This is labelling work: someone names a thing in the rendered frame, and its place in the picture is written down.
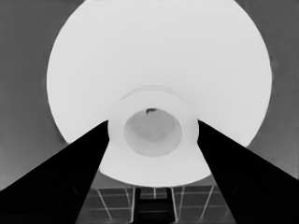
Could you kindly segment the white round carrier wide hole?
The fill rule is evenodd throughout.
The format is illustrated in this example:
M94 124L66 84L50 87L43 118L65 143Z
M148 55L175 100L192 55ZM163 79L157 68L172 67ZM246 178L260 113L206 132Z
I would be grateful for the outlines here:
M162 90L129 93L111 110L107 152L114 158L164 160L199 155L191 106Z

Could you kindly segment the large thick white disc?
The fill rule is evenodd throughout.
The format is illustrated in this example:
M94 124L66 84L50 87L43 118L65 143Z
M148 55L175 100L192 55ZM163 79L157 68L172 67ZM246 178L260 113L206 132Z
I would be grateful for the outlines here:
M197 121L247 146L271 89L266 45L235 0L86 0L57 34L47 71L50 111L68 143L108 122L127 94L162 90L187 102ZM99 169L154 188L211 173L201 149L164 160L114 158L106 150Z

